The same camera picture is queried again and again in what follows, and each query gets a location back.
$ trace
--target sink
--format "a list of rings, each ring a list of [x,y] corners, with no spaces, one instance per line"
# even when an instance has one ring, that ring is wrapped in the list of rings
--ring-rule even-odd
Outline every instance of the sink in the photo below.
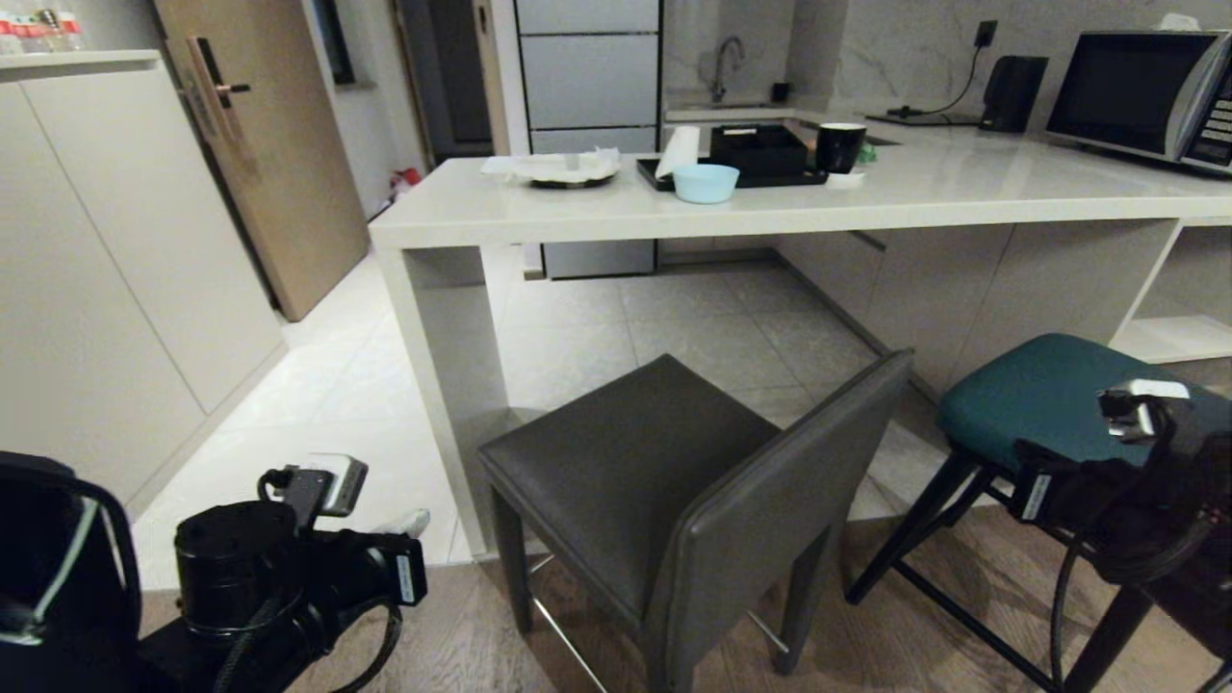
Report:
[[[686,104],[673,111],[727,111],[736,109],[770,109],[770,104]]]

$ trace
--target gray leather stool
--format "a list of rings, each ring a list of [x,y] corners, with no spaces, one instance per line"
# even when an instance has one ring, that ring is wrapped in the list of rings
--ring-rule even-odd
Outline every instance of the gray leather stool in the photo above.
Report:
[[[662,356],[484,445],[517,629],[533,602],[564,636],[527,586],[526,522],[637,642],[652,692],[690,691],[694,666],[790,567],[780,635],[758,620],[790,673],[910,360],[881,359],[780,430]]]

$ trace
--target door handle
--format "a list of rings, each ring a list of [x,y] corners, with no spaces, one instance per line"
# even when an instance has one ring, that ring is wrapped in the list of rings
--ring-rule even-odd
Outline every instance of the door handle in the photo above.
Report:
[[[222,72],[218,69],[218,62],[214,59],[214,52],[209,46],[208,38],[190,36],[188,54],[192,55],[193,67],[201,80],[209,85],[202,89],[202,96],[209,115],[218,123],[218,129],[222,131],[227,139],[240,139],[239,122],[235,120],[235,112],[232,110],[230,97],[233,94],[251,91],[253,88],[248,84],[227,84],[223,81]]]

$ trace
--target marble wall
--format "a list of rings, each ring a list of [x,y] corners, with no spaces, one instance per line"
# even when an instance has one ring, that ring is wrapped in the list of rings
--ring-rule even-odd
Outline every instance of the marble wall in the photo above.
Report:
[[[797,0],[787,74],[802,96],[834,110],[944,106],[966,83],[976,26],[998,20],[956,110],[982,110],[999,55],[1047,55],[1031,118],[1040,129],[1079,32],[1149,28],[1165,12],[1198,17],[1205,28],[1232,26],[1228,0]]]
[[[728,36],[744,43],[738,72],[724,70],[724,101],[768,101],[787,70],[795,0],[665,0],[663,89],[671,101],[708,99],[715,52]]]

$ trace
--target wooden floor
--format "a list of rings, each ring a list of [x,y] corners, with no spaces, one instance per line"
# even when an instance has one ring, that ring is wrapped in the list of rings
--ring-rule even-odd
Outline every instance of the wooden floor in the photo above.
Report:
[[[898,575],[887,576],[860,607],[843,601],[840,583],[851,582],[892,527],[892,520],[849,527],[808,651],[792,676],[772,672],[770,645],[745,619],[697,666],[695,691],[1036,691]],[[1016,524],[999,507],[972,511],[955,530],[938,533],[910,557],[917,570],[1045,671],[1048,609],[1060,561],[1056,543]],[[431,568],[428,580],[428,598],[419,608],[404,610],[398,649],[366,691],[594,691],[538,614],[530,636],[517,635],[499,564]],[[563,567],[548,565],[535,583],[536,593],[612,693],[644,691],[636,649],[588,607]],[[784,586],[775,586],[756,607],[771,625],[779,623],[784,594]],[[1112,589],[1079,564],[1067,609],[1067,668],[1111,596]],[[147,594],[147,630],[175,617],[174,598],[166,592]],[[330,691],[347,683],[376,654],[383,624],[383,610],[365,617],[293,689]],[[1190,692],[1216,666],[1215,657],[1156,609],[1099,689]]]

